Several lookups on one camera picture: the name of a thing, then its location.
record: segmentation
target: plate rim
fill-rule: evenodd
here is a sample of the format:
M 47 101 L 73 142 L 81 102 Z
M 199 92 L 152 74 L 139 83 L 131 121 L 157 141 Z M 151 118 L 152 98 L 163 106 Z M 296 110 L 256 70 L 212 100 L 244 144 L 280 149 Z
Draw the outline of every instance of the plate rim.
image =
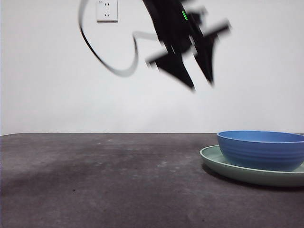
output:
M 233 167 L 233 168 L 237 168 L 237 169 L 243 169 L 243 170 L 247 170 L 247 171 L 256 171 L 256 172 L 268 172 L 268 173 L 280 173 L 280 174 L 304 174 L 304 172 L 294 172 L 294 171 L 291 171 L 291 172 L 288 172 L 288 171 L 272 171 L 272 170 L 259 170 L 259 169 L 252 169 L 252 168 L 246 168 L 246 167 L 242 167 L 242 166 L 236 166 L 236 165 L 231 165 L 231 164 L 227 164 L 227 163 L 223 163 L 223 162 L 219 162 L 219 161 L 215 161 L 215 160 L 212 160 L 208 157 L 206 157 L 203 152 L 209 148 L 213 148 L 213 147 L 219 147 L 219 145 L 213 145 L 213 146 L 208 146 L 208 147 L 205 147 L 203 149 L 201 149 L 199 151 L 200 155 L 207 159 L 208 161 L 210 162 L 214 162 L 214 163 L 218 163 L 218 164 L 221 164 L 221 165 L 224 165 L 224 166 L 229 166 L 229 167 Z

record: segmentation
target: bowl rim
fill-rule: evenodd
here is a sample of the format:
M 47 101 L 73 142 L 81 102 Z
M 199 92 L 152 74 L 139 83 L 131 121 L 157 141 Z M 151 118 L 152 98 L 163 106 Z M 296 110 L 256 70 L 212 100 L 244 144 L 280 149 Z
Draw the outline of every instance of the bowl rim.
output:
M 230 137 L 225 137 L 220 135 L 221 133 L 226 133 L 226 132 L 269 132 L 269 133 L 284 133 L 284 134 L 291 134 L 291 135 L 299 135 L 303 137 L 302 141 L 294 141 L 294 142 L 259 142 L 259 141 L 252 141 L 252 140 L 242 140 L 242 139 L 234 139 Z M 260 131 L 260 130 L 229 130 L 229 131 L 221 131 L 217 133 L 218 137 L 225 138 L 225 139 L 230 139 L 230 140 L 235 140 L 235 141 L 242 141 L 242 142 L 251 142 L 251 143 L 273 143 L 273 144 L 291 144 L 291 143 L 304 143 L 304 135 L 302 134 L 295 134 L 295 133 L 288 133 L 288 132 L 276 132 L 276 131 Z

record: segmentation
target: white wall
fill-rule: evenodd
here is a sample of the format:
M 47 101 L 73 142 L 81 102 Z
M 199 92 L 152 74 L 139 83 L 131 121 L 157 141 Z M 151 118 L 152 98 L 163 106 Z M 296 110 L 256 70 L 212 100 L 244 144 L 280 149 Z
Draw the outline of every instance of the white wall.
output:
M 197 0 L 207 26 L 229 19 L 214 57 L 215 87 L 193 56 L 192 93 L 145 59 L 162 47 L 139 40 L 135 74 L 109 73 L 85 45 L 78 0 L 1 1 L 1 135 L 44 132 L 218 132 L 259 129 L 304 133 L 304 1 Z M 119 23 L 85 33 L 111 65 L 132 62 L 134 30 L 154 32 L 141 0 L 119 0 Z

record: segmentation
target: wall socket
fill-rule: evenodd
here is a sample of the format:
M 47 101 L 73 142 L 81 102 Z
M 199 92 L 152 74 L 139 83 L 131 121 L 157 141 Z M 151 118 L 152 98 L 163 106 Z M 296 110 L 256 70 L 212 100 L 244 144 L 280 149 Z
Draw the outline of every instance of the wall socket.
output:
M 118 21 L 118 0 L 98 0 L 96 2 L 97 22 Z

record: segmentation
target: cable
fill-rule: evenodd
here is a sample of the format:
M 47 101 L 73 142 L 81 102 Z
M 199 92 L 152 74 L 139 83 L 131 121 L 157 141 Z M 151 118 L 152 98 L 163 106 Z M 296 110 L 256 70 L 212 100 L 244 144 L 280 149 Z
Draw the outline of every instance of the cable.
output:
M 99 62 L 101 62 L 112 73 L 114 73 L 118 76 L 130 76 L 130 75 L 132 75 L 135 72 L 135 70 L 137 68 L 137 65 L 138 65 L 138 47 L 137 47 L 136 37 L 142 37 L 142 38 L 145 38 L 145 39 L 156 39 L 157 40 L 157 35 L 156 34 L 144 33 L 144 32 L 133 32 L 134 49 L 135 49 L 135 55 L 134 55 L 133 62 L 130 65 L 130 67 L 127 68 L 127 69 L 123 69 L 123 70 L 115 69 L 114 67 L 108 65 L 105 61 L 103 61 L 97 55 L 97 53 L 94 51 L 94 49 L 92 48 L 92 46 L 90 45 L 89 41 L 87 40 L 87 38 L 84 34 L 84 31 L 83 31 L 83 15 L 84 15 L 84 11 L 85 11 L 87 2 L 88 2 L 88 0 L 81 0 L 80 1 L 80 6 L 79 6 L 79 11 L 78 11 L 79 29 L 80 29 L 80 32 L 81 32 L 81 35 L 82 35 L 83 39 L 85 40 L 85 43 L 88 45 L 88 47 L 93 52 L 95 57 L 99 60 Z

